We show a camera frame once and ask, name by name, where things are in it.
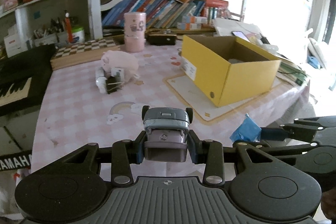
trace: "metal screw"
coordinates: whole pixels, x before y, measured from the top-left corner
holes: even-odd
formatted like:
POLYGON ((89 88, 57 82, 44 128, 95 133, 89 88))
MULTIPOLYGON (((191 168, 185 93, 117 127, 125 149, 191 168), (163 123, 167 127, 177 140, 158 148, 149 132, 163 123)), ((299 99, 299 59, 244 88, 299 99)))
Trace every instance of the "metal screw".
POLYGON ((117 177, 114 178, 114 182, 118 183, 118 184, 125 184, 125 183, 128 183, 130 181, 131 181, 131 179, 127 176, 117 176, 117 177))
POLYGON ((223 181, 222 178, 219 176, 208 176, 205 180, 207 183, 210 183, 210 184, 218 184, 223 181))

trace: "plush doll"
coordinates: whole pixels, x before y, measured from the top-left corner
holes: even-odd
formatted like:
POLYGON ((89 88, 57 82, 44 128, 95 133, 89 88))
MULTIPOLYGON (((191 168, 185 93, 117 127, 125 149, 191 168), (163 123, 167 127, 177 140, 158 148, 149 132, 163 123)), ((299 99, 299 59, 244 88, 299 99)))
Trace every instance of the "plush doll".
POLYGON ((124 70, 124 83, 127 83, 132 77, 136 76, 139 64, 137 58, 127 52, 107 51, 101 58, 101 66, 107 73, 112 68, 121 68, 124 70))

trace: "pink cup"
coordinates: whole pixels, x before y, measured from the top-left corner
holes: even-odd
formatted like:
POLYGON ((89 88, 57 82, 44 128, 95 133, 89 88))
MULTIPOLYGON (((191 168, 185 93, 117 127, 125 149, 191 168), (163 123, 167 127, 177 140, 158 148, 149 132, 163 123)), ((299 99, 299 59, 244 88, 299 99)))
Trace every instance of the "pink cup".
POLYGON ((145 47, 146 13, 130 12, 125 18, 125 47, 127 52, 141 52, 145 47))

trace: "white curtain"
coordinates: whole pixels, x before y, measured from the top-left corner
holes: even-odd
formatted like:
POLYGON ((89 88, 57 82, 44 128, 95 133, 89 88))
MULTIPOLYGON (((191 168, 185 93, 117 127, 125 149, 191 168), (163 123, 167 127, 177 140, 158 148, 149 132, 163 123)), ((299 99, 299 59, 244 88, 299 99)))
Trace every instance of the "white curtain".
POLYGON ((309 37, 321 42, 327 25, 330 0, 313 0, 308 29, 313 28, 309 37))

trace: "toy car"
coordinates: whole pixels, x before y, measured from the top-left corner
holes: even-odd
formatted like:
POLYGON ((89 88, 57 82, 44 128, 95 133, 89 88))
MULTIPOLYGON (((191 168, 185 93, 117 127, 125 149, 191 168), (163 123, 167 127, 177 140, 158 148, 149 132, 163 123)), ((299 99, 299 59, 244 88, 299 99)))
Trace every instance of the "toy car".
POLYGON ((186 139, 193 121, 193 109, 170 107, 142 107, 142 120, 147 135, 144 143, 145 159, 185 162, 186 139))

